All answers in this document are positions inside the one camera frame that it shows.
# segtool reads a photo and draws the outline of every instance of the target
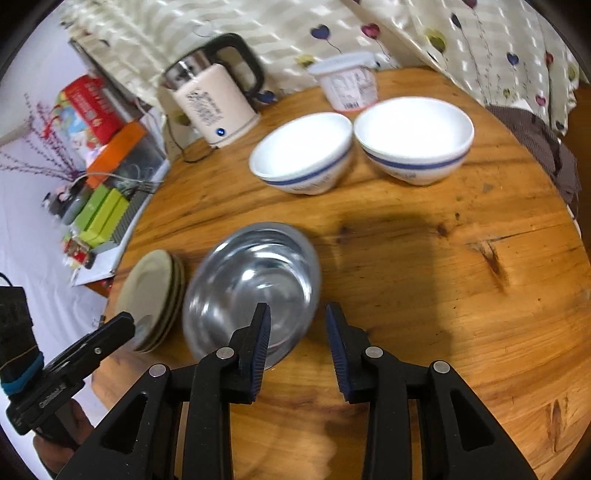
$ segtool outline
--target white cloth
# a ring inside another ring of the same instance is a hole
[[[305,66],[369,50],[382,67],[426,63],[486,105],[525,99],[564,133],[579,68],[523,0],[66,0],[69,33],[157,105],[161,73],[224,32],[241,35],[276,94],[314,84]]]
[[[19,55],[27,55],[31,49],[44,50],[47,61],[38,65],[35,72],[44,80],[31,87],[31,72],[19,69],[21,62],[15,62],[6,73],[14,80],[8,83],[18,85],[22,79],[24,91],[10,90],[3,96],[12,102],[2,104],[5,111],[11,111],[13,105],[22,101],[25,92],[30,94],[33,104],[41,100],[53,105],[60,89],[85,72],[82,62],[67,45],[68,36],[55,16],[48,17],[40,30],[44,35],[32,35]],[[6,84],[3,82],[0,88],[7,88]],[[2,150],[20,160],[42,165],[23,140],[16,140]],[[63,265],[60,245],[64,227],[41,207],[45,194],[62,184],[39,175],[0,171],[0,271],[16,286],[25,288],[33,331],[46,362],[92,331],[106,305],[103,297],[88,288],[69,286],[72,271]],[[106,414],[106,408],[90,389],[89,380],[75,398],[96,425]],[[24,437],[16,434],[5,414],[7,407],[8,399],[0,390],[0,424],[4,432],[33,474],[49,480],[33,449],[33,434]]]

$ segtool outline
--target green box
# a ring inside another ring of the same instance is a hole
[[[103,229],[100,231],[99,235],[97,236],[97,241],[100,242],[99,245],[102,245],[105,242],[109,241],[109,239],[111,238],[111,235],[113,235],[113,232],[117,228],[117,225],[119,224],[119,221],[121,220],[121,217],[123,217],[123,215],[125,214],[125,211],[127,210],[128,206],[129,206],[129,202],[126,199],[121,198],[119,200],[119,202],[117,203],[117,205],[113,209],[111,216],[109,217],[109,219],[105,223],[105,226],[103,227]]]
[[[99,210],[100,206],[105,201],[108,194],[109,189],[105,187],[102,183],[96,188],[95,192],[91,195],[88,202],[86,202],[86,205],[84,206],[82,211],[74,220],[74,225],[76,225],[80,232],[86,230],[86,228],[90,225],[92,219],[96,215],[96,212]]]
[[[95,217],[90,222],[88,228],[80,234],[80,238],[82,238],[91,248],[98,247],[102,243],[99,237],[100,232],[105,227],[111,213],[113,213],[113,210],[122,198],[123,195],[120,194],[119,190],[111,190],[99,210],[96,212]]]

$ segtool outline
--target stainless steel bowl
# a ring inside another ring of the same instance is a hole
[[[226,346],[250,324],[256,304],[266,302],[269,368],[306,334],[319,296],[320,264],[308,239],[283,223],[255,223],[226,238],[197,269],[184,300],[185,339],[201,360]]]

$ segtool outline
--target plate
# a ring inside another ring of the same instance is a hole
[[[172,300],[170,303],[170,314],[166,317],[166,321],[162,322],[163,331],[158,337],[158,339],[149,347],[146,347],[143,350],[144,353],[149,353],[156,350],[162,342],[166,339],[170,330],[172,329],[173,325],[175,324],[176,320],[180,315],[181,308],[183,306],[184,294],[186,289],[186,279],[184,274],[184,266],[183,263],[177,257],[174,257],[175,262],[175,272],[177,274],[177,285],[176,285],[176,293],[172,295]]]
[[[128,350],[141,349],[150,341],[167,306],[173,283],[173,260],[164,250],[144,256],[123,284],[116,312],[129,312],[135,321],[135,335]]]

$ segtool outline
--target blue strap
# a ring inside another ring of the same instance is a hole
[[[35,359],[31,366],[27,368],[18,379],[10,383],[0,383],[4,393],[10,396],[22,392],[29,381],[33,378],[33,375],[35,375],[37,371],[41,370],[44,365],[45,362],[43,360],[43,354],[39,353],[39,356]]]

